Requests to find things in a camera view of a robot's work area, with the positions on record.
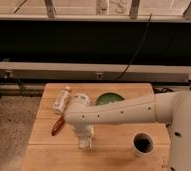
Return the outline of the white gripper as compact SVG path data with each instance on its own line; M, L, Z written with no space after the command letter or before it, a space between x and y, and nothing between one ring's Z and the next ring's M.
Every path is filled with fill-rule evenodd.
M94 128L92 125L76 125L75 134L79 140L90 141L94 136Z

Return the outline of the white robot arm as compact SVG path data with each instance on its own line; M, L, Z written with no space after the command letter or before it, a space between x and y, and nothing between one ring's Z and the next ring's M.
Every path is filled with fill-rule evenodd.
M170 124L168 171L191 171L191 91L158 93L99 106L86 106L79 95L71 100L65 114L66 122L80 137L95 124Z

